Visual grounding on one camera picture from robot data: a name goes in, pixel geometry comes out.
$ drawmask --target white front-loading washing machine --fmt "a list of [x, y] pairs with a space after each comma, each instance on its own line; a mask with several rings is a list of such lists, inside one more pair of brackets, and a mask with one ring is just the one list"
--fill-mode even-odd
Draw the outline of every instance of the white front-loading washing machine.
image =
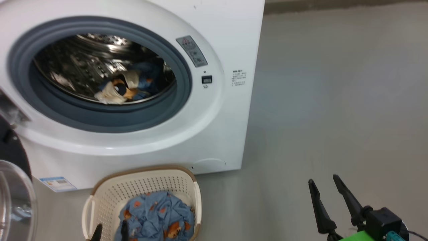
[[[32, 175], [65, 191], [142, 166], [239, 169], [263, 8], [264, 0], [2, 2], [0, 113]], [[115, 73], [144, 63], [158, 70], [147, 78], [154, 89], [122, 103], [95, 98]]]

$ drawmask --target beige plastic basket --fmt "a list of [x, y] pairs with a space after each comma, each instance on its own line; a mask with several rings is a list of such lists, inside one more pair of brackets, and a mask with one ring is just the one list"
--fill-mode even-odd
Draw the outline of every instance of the beige plastic basket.
[[120, 223], [119, 212], [128, 200], [157, 191], [170, 191], [195, 209], [195, 228], [190, 239], [194, 241], [201, 226], [201, 192], [195, 176], [180, 166], [135, 169], [116, 173], [99, 181], [83, 208], [82, 229], [85, 239], [89, 240], [96, 226], [101, 223], [101, 241], [114, 240]]

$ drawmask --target clothes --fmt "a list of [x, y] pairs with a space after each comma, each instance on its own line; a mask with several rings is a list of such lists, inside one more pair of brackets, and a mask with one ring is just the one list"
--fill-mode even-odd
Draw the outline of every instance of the clothes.
[[[195, 217], [190, 207], [169, 192], [147, 193], [131, 199], [119, 218], [128, 222], [129, 241], [188, 241]], [[122, 241], [121, 226], [115, 241]]]
[[[94, 97], [104, 104], [123, 104], [128, 100], [140, 100], [148, 98], [159, 92], [156, 83], [161, 78], [162, 67], [158, 64], [150, 62], [136, 63], [128, 68], [128, 71], [120, 71], [114, 73], [112, 79], [104, 81], [98, 88]], [[125, 98], [118, 92], [112, 84], [117, 76], [123, 75], [125, 78], [125, 85], [129, 90], [137, 90], [135, 94], [129, 99]]]

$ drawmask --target gray rubber gasket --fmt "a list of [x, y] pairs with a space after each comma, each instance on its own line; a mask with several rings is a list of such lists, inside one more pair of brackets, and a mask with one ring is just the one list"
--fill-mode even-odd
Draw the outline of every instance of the gray rubber gasket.
[[[79, 33], [118, 35], [151, 49], [172, 68], [176, 84], [160, 97], [134, 105], [102, 105], [67, 95], [44, 79], [32, 59], [49, 43]], [[8, 64], [13, 84], [33, 108], [54, 121], [91, 132], [124, 133], [161, 124], [185, 105], [192, 89], [189, 66], [168, 41], [142, 26], [112, 18], [72, 17], [39, 25], [14, 44]]]

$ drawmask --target gray floor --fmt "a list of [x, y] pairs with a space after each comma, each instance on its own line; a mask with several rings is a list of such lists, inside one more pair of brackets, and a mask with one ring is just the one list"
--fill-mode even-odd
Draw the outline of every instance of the gray floor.
[[[427, 22], [424, 3], [265, 17], [243, 168], [198, 176], [198, 240], [324, 240], [310, 178], [350, 235], [334, 173], [363, 205], [428, 235]], [[89, 190], [35, 187], [36, 240], [83, 240]]]

